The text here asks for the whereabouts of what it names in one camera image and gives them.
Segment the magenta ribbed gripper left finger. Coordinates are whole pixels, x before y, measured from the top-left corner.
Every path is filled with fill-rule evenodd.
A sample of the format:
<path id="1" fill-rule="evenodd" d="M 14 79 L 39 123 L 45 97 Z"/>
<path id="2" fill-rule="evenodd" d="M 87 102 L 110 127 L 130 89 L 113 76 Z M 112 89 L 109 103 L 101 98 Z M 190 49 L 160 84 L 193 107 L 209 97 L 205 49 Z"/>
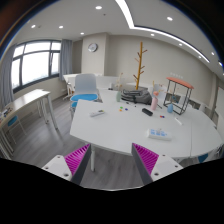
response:
<path id="1" fill-rule="evenodd" d="M 90 155 L 91 145 L 87 144 L 66 156 L 56 155 L 42 169 L 79 185 L 82 181 Z"/>

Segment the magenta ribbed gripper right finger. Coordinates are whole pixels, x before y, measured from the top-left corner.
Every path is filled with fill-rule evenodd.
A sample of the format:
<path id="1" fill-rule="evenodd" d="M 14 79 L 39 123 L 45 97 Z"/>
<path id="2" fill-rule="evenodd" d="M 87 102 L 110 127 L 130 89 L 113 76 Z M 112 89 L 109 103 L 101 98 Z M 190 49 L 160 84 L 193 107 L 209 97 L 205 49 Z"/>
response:
<path id="1" fill-rule="evenodd" d="M 132 155 L 144 185 L 159 180 L 182 169 L 182 166 L 167 155 L 159 155 L 136 143 Z"/>

